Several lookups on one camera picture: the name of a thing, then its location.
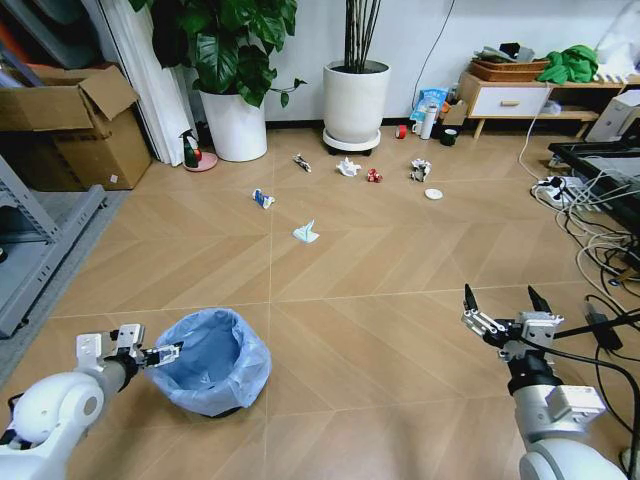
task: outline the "wooden cabinet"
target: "wooden cabinet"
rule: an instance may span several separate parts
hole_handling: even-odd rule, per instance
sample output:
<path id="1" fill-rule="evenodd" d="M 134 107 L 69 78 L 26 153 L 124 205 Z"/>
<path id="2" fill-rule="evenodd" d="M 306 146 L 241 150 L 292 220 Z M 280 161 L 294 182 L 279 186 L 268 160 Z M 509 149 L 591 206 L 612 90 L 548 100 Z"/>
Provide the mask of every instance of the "wooden cabinet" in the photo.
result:
<path id="1" fill-rule="evenodd" d="M 547 101 L 555 99 L 562 105 L 558 115 L 542 113 L 546 120 L 579 120 L 581 137 L 597 120 L 609 101 L 626 85 L 617 82 L 566 83 L 487 82 L 464 72 L 460 77 L 458 96 L 469 105 L 467 117 L 478 119 L 474 138 L 478 138 L 488 119 L 534 118 Z"/>

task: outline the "power strip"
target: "power strip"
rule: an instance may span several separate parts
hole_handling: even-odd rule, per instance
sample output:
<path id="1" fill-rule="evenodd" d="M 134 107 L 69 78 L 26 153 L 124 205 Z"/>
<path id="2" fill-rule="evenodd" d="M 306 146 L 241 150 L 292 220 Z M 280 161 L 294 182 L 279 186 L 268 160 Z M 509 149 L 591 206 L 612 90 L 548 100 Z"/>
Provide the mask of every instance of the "power strip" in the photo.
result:
<path id="1" fill-rule="evenodd" d="M 559 178 L 562 183 L 554 187 L 551 182 Z M 535 195 L 548 204 L 558 209 L 563 209 L 570 205 L 578 197 L 584 196 L 585 185 L 578 177 L 547 177 L 538 181 L 535 188 Z M 589 200 L 597 201 L 598 198 L 589 192 Z M 591 212 L 601 212 L 597 205 L 576 205 L 576 210 L 588 210 Z"/>

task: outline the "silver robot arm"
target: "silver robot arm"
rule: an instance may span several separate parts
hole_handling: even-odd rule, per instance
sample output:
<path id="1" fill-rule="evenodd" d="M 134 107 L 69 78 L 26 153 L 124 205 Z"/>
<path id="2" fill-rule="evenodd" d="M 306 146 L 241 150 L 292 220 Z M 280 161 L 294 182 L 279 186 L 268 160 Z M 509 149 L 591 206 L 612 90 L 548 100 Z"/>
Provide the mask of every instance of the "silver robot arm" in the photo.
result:
<path id="1" fill-rule="evenodd" d="M 0 472 L 12 480 L 63 480 L 75 446 L 139 369 L 175 361 L 181 344 L 142 349 L 144 326 L 76 338 L 78 366 L 19 396 L 0 439 Z"/>
<path id="2" fill-rule="evenodd" d="M 527 453 L 520 459 L 522 480 L 624 480 L 626 476 L 593 448 L 581 443 L 589 423 L 606 410 L 590 386 L 563 385 L 540 350 L 526 338 L 551 347 L 564 320 L 529 287 L 533 312 L 515 320 L 496 320 L 478 310 L 468 285 L 462 322 L 496 348 L 511 372 L 508 384 L 515 418 Z"/>

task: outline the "green cloth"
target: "green cloth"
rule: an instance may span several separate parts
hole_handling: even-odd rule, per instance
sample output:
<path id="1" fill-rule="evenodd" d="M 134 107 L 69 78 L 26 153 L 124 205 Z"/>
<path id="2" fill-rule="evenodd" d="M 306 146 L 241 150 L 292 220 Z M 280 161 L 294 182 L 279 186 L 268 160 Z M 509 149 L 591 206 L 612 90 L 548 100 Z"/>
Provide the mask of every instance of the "green cloth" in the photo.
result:
<path id="1" fill-rule="evenodd" d="M 596 52 L 585 45 L 574 45 L 564 52 L 547 55 L 551 63 L 538 75 L 540 82 L 562 85 L 565 82 L 587 83 L 598 70 Z"/>

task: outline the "white flower pot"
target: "white flower pot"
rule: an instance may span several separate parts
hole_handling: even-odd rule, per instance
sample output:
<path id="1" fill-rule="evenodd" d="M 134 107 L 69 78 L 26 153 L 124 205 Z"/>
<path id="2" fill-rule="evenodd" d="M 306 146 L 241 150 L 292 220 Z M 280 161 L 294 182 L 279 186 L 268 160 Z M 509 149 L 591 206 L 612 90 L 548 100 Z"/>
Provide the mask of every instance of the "white flower pot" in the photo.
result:
<path id="1" fill-rule="evenodd" d="M 391 68 L 369 61 L 372 73 L 343 73 L 333 70 L 344 62 L 324 67 L 324 124 L 327 133 L 344 144 L 370 144 L 382 124 Z"/>
<path id="2" fill-rule="evenodd" d="M 267 153 L 264 102 L 256 108 L 240 95 L 200 92 L 200 97 L 218 157 L 246 162 Z"/>

